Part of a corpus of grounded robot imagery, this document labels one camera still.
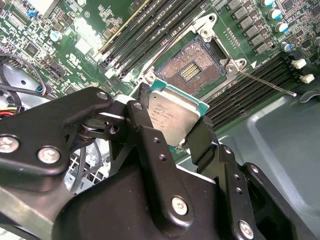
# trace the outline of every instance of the black bracket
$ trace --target black bracket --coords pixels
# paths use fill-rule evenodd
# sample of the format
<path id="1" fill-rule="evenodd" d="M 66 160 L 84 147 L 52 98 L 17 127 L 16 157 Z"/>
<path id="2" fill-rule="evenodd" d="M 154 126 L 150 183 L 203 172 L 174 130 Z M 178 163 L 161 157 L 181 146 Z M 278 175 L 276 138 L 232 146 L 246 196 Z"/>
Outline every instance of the black bracket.
<path id="1" fill-rule="evenodd" d="M 112 104 L 107 93 L 89 87 L 3 119 L 0 137 L 13 137 L 19 146 L 13 152 L 0 152 L 0 184 L 34 192 L 57 187 L 70 163 L 67 142 L 73 141 L 88 116 L 104 112 Z M 58 152 L 56 162 L 39 159 L 39 151 L 46 147 Z"/>

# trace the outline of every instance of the green circuit board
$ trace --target green circuit board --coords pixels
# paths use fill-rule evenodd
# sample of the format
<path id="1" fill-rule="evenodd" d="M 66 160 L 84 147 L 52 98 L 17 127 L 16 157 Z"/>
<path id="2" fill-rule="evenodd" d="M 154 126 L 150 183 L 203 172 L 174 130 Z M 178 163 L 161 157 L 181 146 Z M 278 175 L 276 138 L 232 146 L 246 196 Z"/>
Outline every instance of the green circuit board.
<path id="1" fill-rule="evenodd" d="M 56 97 L 90 86 L 113 97 L 130 94 L 141 81 L 144 64 L 158 50 L 194 19 L 212 13 L 217 16 L 215 34 L 233 59 L 247 61 L 247 73 L 284 53 L 283 43 L 300 50 L 308 67 L 319 73 L 320 50 L 314 42 L 320 37 L 320 0 L 276 0 L 269 1 L 270 6 L 263 6 L 267 0 L 51 0 L 55 5 L 46 17 L 30 2 L 0 0 L 0 52 L 22 56 L 36 66 Z M 270 19 L 272 9 L 280 10 L 281 16 Z M 279 23 L 288 24 L 287 31 L 276 32 Z M 255 32 L 248 36 L 250 28 Z M 210 43 L 189 31 L 153 63 L 153 69 L 162 78 L 163 69 L 179 67 L 183 74 L 178 77 L 186 76 L 184 80 L 195 85 L 205 79 L 197 91 L 187 93 L 210 100 L 217 96 L 211 92 L 227 78 L 214 56 L 208 65 L 217 62 L 212 68 L 217 71 L 215 79 L 210 72 L 205 74 L 205 66 L 179 60 L 188 51 L 195 57 L 195 45 L 210 54 Z M 21 62 L 12 64 L 33 75 Z M 185 75 L 190 69 L 193 72 Z M 179 158 L 186 152 L 180 147 L 175 153 Z"/>

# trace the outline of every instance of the silver screw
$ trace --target silver screw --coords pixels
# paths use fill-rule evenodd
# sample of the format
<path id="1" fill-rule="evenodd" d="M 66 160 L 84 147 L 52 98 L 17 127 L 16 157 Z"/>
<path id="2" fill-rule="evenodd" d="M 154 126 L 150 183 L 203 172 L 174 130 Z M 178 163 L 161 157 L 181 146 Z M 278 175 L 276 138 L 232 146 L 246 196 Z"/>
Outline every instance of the silver screw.
<path id="1" fill-rule="evenodd" d="M 19 148 L 19 142 L 12 136 L 0 137 L 0 153 L 9 154 Z"/>
<path id="2" fill-rule="evenodd" d="M 172 204 L 173 210 L 177 214 L 179 214 L 179 215 L 186 215 L 187 214 L 188 206 L 182 198 L 175 196 L 174 198 L 172 198 L 171 204 Z"/>
<path id="3" fill-rule="evenodd" d="M 142 110 L 142 106 L 141 106 L 141 104 L 140 103 L 135 103 L 135 104 L 133 104 L 133 106 L 135 106 L 137 109 L 139 109 L 139 110 Z"/>
<path id="4" fill-rule="evenodd" d="M 60 159 L 58 150 L 52 147 L 44 147 L 38 152 L 38 159 L 45 164 L 54 164 Z"/>
<path id="5" fill-rule="evenodd" d="M 105 93 L 102 92 L 102 91 L 98 91 L 98 92 L 96 93 L 96 95 L 97 95 L 99 98 L 103 99 L 103 100 L 107 100 L 107 99 L 108 99 L 107 94 L 105 94 Z"/>
<path id="6" fill-rule="evenodd" d="M 254 239 L 254 231 L 252 231 L 252 228 L 250 227 L 250 225 L 248 223 L 246 223 L 243 220 L 240 220 L 239 221 L 239 228 L 240 228 L 241 232 L 243 233 L 243 235 L 247 239 Z"/>
<path id="7" fill-rule="evenodd" d="M 256 174 L 259 173 L 259 170 L 258 170 L 258 168 L 256 166 L 251 165 L 251 168 Z"/>

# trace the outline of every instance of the cable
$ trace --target cable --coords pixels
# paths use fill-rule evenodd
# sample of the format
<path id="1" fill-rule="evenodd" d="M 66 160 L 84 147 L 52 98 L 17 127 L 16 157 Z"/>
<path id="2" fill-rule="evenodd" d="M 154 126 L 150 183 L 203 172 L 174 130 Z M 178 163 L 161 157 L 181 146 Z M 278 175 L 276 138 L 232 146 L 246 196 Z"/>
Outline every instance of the cable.
<path id="1" fill-rule="evenodd" d="M 45 98 L 48 100 L 55 100 L 55 98 L 53 96 L 49 96 L 49 95 L 43 96 L 43 95 L 40 95 L 39 93 L 37 93 L 36 91 L 25 89 L 25 88 L 0 84 L 0 89 L 7 90 L 7 91 L 14 91 L 14 92 L 22 93 L 22 94 L 29 94 L 29 95 Z"/>
<path id="2" fill-rule="evenodd" d="M 32 66 L 27 60 L 25 60 L 23 57 L 20 57 L 18 55 L 9 54 L 9 53 L 3 53 L 3 52 L 0 52 L 0 57 L 9 57 L 9 58 L 19 59 L 19 60 L 23 61 L 25 65 L 27 65 L 29 68 L 31 68 L 34 71 L 36 77 L 38 78 L 39 82 L 41 83 L 42 88 L 43 88 L 43 96 L 46 94 L 47 87 L 46 87 L 45 82 L 43 81 L 43 79 L 39 75 L 39 73 L 36 70 L 36 68 L 34 66 Z"/>
<path id="3" fill-rule="evenodd" d="M 0 116 L 2 116 L 2 115 L 12 116 L 12 115 L 14 115 L 14 113 L 13 113 L 13 112 L 10 112 L 10 111 L 0 111 Z"/>
<path id="4" fill-rule="evenodd" d="M 0 64 L 0 81 L 2 81 L 4 85 L 10 86 L 10 84 L 9 84 L 9 82 L 6 79 L 6 76 L 5 76 L 3 63 Z M 21 99 L 20 99 L 19 95 L 15 91 L 8 91 L 8 93 L 12 97 L 14 105 L 16 107 L 22 106 Z M 20 109 L 17 108 L 15 113 L 18 114 L 19 111 L 20 111 Z"/>
<path id="5" fill-rule="evenodd" d="M 92 174 L 94 172 L 97 172 L 102 166 L 102 155 L 101 155 L 99 146 L 97 144 L 97 141 L 95 141 L 93 144 L 94 144 L 95 150 L 96 150 L 97 155 L 98 155 L 98 163 L 95 166 L 93 166 L 90 169 L 88 169 L 87 171 L 85 171 L 83 173 L 83 175 L 82 175 L 83 177 L 87 176 L 88 174 Z"/>
<path id="6" fill-rule="evenodd" d="M 70 192 L 72 194 L 76 194 L 79 188 L 79 185 L 81 183 L 81 179 L 82 179 L 83 172 L 85 169 L 85 164 L 86 164 L 86 151 L 87 151 L 86 147 L 83 147 L 80 149 L 80 160 L 79 160 L 78 172 L 76 173 L 75 180 L 73 182 L 72 187 L 70 188 Z"/>
<path id="7" fill-rule="evenodd" d="M 1 108 L 0 107 L 0 111 L 10 111 L 10 110 L 12 110 L 12 111 L 15 111 L 15 110 L 17 110 L 17 107 L 3 107 L 3 108 Z"/>

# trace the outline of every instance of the chip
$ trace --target chip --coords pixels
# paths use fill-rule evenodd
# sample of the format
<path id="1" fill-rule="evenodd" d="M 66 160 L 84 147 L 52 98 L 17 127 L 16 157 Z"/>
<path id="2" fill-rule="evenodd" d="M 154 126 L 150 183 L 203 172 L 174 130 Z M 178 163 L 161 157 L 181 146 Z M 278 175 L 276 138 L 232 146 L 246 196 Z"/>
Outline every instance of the chip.
<path id="1" fill-rule="evenodd" d="M 311 13 L 314 15 L 314 16 L 317 16 L 319 13 L 320 13 L 320 6 L 317 5 L 315 6 L 314 8 L 311 9 Z"/>
<path id="2" fill-rule="evenodd" d="M 284 9 L 289 9 L 289 8 L 293 7 L 294 2 L 292 0 L 288 0 L 288 1 L 284 2 L 282 5 L 283 5 Z"/>
<path id="3" fill-rule="evenodd" d="M 69 18 L 65 21 L 65 23 L 66 23 L 67 25 L 71 25 L 73 22 L 74 22 L 74 20 L 73 20 L 71 17 L 69 17 Z"/>
<path id="4" fill-rule="evenodd" d="M 109 39 L 112 36 L 112 32 L 109 29 L 106 29 L 102 34 L 106 39 Z"/>
<path id="5" fill-rule="evenodd" d="M 226 6 L 230 11 L 233 11 L 240 5 L 240 3 L 241 3 L 240 0 L 231 0 L 226 4 Z"/>
<path id="6" fill-rule="evenodd" d="M 53 29 L 60 32 L 62 29 L 64 28 L 64 26 L 62 26 L 59 22 L 56 22 L 54 25 L 53 25 Z"/>
<path id="7" fill-rule="evenodd" d="M 70 16 L 68 14 L 63 15 L 62 20 L 67 21 Z"/>
<path id="8" fill-rule="evenodd" d="M 298 31 L 298 32 L 296 33 L 296 36 L 297 36 L 297 37 L 300 37 L 300 36 L 303 35 L 303 34 L 304 34 L 304 31 L 300 30 L 300 31 Z"/>
<path id="9" fill-rule="evenodd" d="M 309 41 L 309 40 L 306 40 L 306 41 L 304 41 L 303 43 L 301 43 L 301 45 L 302 45 L 302 47 L 303 47 L 304 49 L 306 49 L 307 47 L 310 46 L 310 41 Z"/>
<path id="10" fill-rule="evenodd" d="M 292 36 L 290 36 L 288 39 L 287 39 L 288 43 L 290 44 L 294 44 L 297 42 L 297 35 L 293 34 Z"/>
<path id="11" fill-rule="evenodd" d="M 201 37 L 195 37 L 156 72 L 168 84 L 190 95 L 197 94 L 226 75 L 226 70 Z"/>
<path id="12" fill-rule="evenodd" d="M 236 20 L 242 19 L 247 14 L 247 10 L 242 6 L 233 13 L 233 17 Z"/>
<path id="13" fill-rule="evenodd" d="M 258 44 L 262 43 L 263 41 L 264 41 L 264 38 L 259 34 L 259 35 L 255 36 L 254 38 L 252 38 L 250 40 L 250 43 L 253 46 L 257 46 Z"/>
<path id="14" fill-rule="evenodd" d="M 252 20 L 250 17 L 246 17 L 244 20 L 242 20 L 240 23 L 239 23 L 239 26 L 240 28 L 242 29 L 246 29 L 247 27 L 249 27 L 251 24 L 252 24 Z"/>
<path id="15" fill-rule="evenodd" d="M 32 43 L 29 42 L 29 44 L 24 49 L 31 57 L 34 57 L 37 52 L 39 52 L 39 49 Z"/>
<path id="16" fill-rule="evenodd" d="M 258 33 L 258 29 L 256 26 L 250 27 L 244 34 L 248 37 L 251 38 L 253 35 Z"/>
<path id="17" fill-rule="evenodd" d="M 73 87 L 73 86 L 68 86 L 66 89 L 65 89 L 65 93 L 67 94 L 67 95 L 69 95 L 69 94 L 73 94 L 73 93 L 75 93 L 77 90 Z"/>
<path id="18" fill-rule="evenodd" d="M 270 48 L 268 47 L 268 45 L 266 43 L 261 44 L 260 46 L 258 46 L 255 51 L 258 54 L 263 54 L 265 51 L 269 50 Z"/>

